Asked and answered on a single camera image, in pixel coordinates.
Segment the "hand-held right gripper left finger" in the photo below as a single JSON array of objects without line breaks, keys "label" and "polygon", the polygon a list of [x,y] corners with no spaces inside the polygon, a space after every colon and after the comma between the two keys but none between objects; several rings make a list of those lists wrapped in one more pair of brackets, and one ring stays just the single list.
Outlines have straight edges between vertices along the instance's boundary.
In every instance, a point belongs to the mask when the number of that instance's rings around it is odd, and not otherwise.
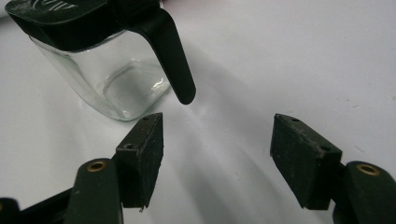
[{"label": "hand-held right gripper left finger", "polygon": [[116,147],[115,163],[124,208],[149,206],[163,159],[163,114],[141,118]]}]

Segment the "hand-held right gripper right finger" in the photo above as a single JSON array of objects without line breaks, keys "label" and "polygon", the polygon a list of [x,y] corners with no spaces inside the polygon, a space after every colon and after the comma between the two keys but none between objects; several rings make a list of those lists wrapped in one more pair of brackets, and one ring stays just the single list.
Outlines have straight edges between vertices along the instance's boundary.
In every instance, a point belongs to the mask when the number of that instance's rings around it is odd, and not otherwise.
[{"label": "hand-held right gripper right finger", "polygon": [[275,114],[270,146],[276,168],[302,208],[326,210],[342,151],[300,119]]}]

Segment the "glass jar with black lid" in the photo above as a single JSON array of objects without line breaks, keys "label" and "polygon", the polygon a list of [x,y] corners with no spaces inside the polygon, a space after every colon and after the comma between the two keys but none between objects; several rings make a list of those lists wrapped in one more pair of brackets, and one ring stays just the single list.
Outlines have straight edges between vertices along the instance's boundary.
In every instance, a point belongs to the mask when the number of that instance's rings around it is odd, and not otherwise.
[{"label": "glass jar with black lid", "polygon": [[8,15],[98,112],[129,121],[167,90],[196,93],[174,20],[163,0],[9,0]]}]

